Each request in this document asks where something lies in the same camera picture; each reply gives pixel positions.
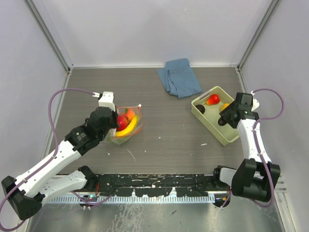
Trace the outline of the pale green plastic basket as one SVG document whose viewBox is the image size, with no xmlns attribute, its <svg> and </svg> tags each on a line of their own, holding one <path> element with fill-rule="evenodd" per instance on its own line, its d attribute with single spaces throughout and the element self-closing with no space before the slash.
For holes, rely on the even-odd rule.
<svg viewBox="0 0 309 232">
<path fill-rule="evenodd" d="M 212 94 L 217 94 L 220 102 L 215 105 L 206 105 L 206 100 Z M 220 108 L 225 103 L 231 103 L 234 99 L 225 92 L 221 87 L 215 86 L 209 91 L 203 93 L 199 97 L 191 101 L 191 112 L 209 130 L 209 132 L 223 145 L 233 143 L 239 138 L 239 133 L 228 124 L 224 126 L 218 125 L 220 118 Z M 206 112 L 202 114 L 197 110 L 196 105 L 202 104 L 205 106 Z"/>
</svg>

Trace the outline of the yellow banana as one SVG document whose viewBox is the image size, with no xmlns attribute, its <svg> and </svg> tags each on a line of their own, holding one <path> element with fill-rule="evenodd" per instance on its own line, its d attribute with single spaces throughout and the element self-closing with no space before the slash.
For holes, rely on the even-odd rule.
<svg viewBox="0 0 309 232">
<path fill-rule="evenodd" d="M 116 132 L 115 136 L 123 137 L 123 136 L 130 134 L 135 129 L 137 123 L 138 123 L 138 116 L 135 115 L 135 117 L 131 120 L 128 126 L 124 130 Z"/>
</svg>

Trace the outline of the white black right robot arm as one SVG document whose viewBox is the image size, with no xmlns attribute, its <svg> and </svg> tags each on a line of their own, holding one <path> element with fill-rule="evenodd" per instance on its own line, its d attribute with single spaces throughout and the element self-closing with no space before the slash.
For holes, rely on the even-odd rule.
<svg viewBox="0 0 309 232">
<path fill-rule="evenodd" d="M 254 104 L 252 93 L 238 92 L 235 100 L 219 113 L 219 126 L 229 125 L 238 131 L 244 160 L 237 169 L 217 166 L 211 183 L 216 190 L 229 187 L 234 196 L 269 207 L 275 198 L 281 169 L 267 155 L 260 133 L 262 119 L 254 110 Z"/>
</svg>

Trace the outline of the dark brown food item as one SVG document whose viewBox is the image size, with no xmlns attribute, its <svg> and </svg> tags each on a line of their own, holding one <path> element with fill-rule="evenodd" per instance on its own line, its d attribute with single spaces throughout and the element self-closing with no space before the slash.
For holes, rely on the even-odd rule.
<svg viewBox="0 0 309 232">
<path fill-rule="evenodd" d="M 225 121 L 225 119 L 223 118 L 223 117 L 220 117 L 219 119 L 218 119 L 218 125 L 219 126 L 224 126 L 224 125 L 226 125 L 227 124 L 227 122 Z"/>
</svg>

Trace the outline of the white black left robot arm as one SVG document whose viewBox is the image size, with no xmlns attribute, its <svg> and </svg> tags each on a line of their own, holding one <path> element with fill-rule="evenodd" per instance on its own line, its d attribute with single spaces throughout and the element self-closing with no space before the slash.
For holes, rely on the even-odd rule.
<svg viewBox="0 0 309 232">
<path fill-rule="evenodd" d="M 97 107 L 84 124 L 72 129 L 56 149 L 33 168 L 18 177 L 7 176 L 2 180 L 6 200 L 20 220 L 34 216 L 49 200 L 66 192 L 95 189 L 98 177 L 87 166 L 58 180 L 53 177 L 98 146 L 111 129 L 117 128 L 117 117 L 116 108 Z"/>
</svg>

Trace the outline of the clear zip bag orange zipper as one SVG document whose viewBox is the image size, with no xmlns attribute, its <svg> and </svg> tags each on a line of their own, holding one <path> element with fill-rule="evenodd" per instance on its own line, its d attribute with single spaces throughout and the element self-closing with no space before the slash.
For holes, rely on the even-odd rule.
<svg viewBox="0 0 309 232">
<path fill-rule="evenodd" d="M 138 104 L 117 109 L 118 128 L 116 128 L 116 131 L 110 130 L 108 132 L 106 143 L 121 145 L 141 131 L 143 127 L 141 106 L 141 104 Z"/>
</svg>

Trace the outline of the red apple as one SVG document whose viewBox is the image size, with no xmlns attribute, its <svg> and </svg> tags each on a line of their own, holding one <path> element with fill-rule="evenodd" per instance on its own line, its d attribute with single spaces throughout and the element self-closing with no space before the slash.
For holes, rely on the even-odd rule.
<svg viewBox="0 0 309 232">
<path fill-rule="evenodd" d="M 117 118 L 117 124 L 116 131 L 123 131 L 128 126 L 128 121 L 124 115 L 119 115 Z"/>
</svg>

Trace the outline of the green leafy vegetable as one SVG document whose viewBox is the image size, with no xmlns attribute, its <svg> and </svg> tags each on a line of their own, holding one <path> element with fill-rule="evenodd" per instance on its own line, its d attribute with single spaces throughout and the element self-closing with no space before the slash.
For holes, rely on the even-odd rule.
<svg viewBox="0 0 309 232">
<path fill-rule="evenodd" d="M 118 108 L 117 109 L 117 113 L 118 113 L 118 116 L 119 115 L 124 115 L 125 114 L 125 110 L 126 108 Z M 121 145 L 123 143 L 125 143 L 129 138 L 130 138 L 130 135 L 126 135 L 126 136 L 123 136 L 123 137 L 116 137 L 115 134 L 116 134 L 117 131 L 114 131 L 113 129 L 111 129 L 107 136 L 106 136 L 106 139 L 107 139 L 107 142 L 108 143 L 111 143 L 111 144 L 116 144 L 116 145 Z"/>
</svg>

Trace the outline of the orange peach fruit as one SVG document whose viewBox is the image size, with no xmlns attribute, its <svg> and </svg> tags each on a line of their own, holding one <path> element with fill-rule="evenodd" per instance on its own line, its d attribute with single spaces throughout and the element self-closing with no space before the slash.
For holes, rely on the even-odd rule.
<svg viewBox="0 0 309 232">
<path fill-rule="evenodd" d="M 136 113 L 133 109 L 126 108 L 124 116 L 128 122 L 130 122 L 135 117 L 135 115 Z"/>
</svg>

